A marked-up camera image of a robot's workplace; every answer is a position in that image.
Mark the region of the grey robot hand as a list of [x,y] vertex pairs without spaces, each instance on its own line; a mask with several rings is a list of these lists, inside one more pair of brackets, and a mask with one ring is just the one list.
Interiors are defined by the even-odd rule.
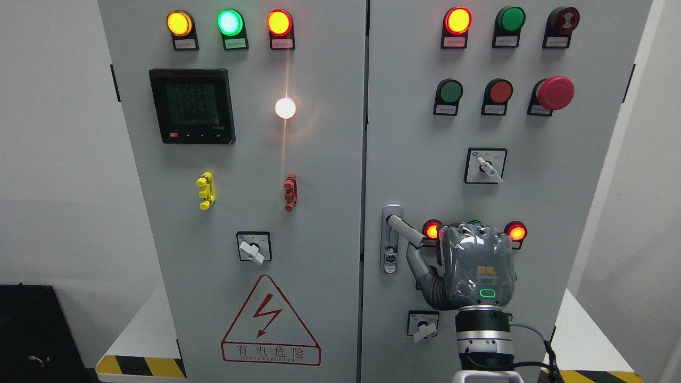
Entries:
[[511,239],[489,226],[461,223],[439,230],[442,276],[408,245],[406,259],[424,300],[433,310],[473,305],[504,307],[512,299],[515,272]]

